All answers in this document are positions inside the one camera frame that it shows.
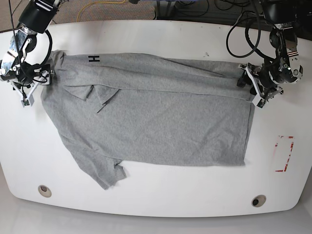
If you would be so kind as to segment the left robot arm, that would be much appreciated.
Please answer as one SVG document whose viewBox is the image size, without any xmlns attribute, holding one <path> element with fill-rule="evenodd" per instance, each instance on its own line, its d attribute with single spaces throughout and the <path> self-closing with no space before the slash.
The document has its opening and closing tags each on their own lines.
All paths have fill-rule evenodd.
<svg viewBox="0 0 312 234">
<path fill-rule="evenodd" d="M 297 83 L 303 76 L 303 67 L 299 62 L 297 36 L 293 23 L 296 21 L 295 4 L 290 0 L 261 0 L 262 18 L 272 25 L 270 43 L 275 49 L 271 58 L 260 50 L 255 52 L 264 59 L 260 66 L 250 63 L 239 67 L 243 70 L 237 82 L 238 87 L 251 87 L 254 106 L 262 108 L 269 99 L 282 94 L 283 83 Z"/>
</svg>

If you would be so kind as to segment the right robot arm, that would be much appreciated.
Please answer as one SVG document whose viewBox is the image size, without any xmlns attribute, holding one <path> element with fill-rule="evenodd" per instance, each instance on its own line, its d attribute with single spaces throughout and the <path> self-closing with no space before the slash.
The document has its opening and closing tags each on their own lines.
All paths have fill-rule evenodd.
<svg viewBox="0 0 312 234">
<path fill-rule="evenodd" d="M 39 85 L 50 85 L 53 71 L 47 63 L 53 40 L 48 25 L 53 21 L 63 0 L 31 0 L 22 12 L 18 30 L 13 29 L 10 47 L 0 61 L 0 79 L 9 82 L 14 91 L 20 95 L 21 104 L 32 106 L 33 92 Z M 41 63 L 27 63 L 27 54 L 32 52 L 37 44 L 37 34 L 46 34 L 49 39 L 47 55 Z"/>
</svg>

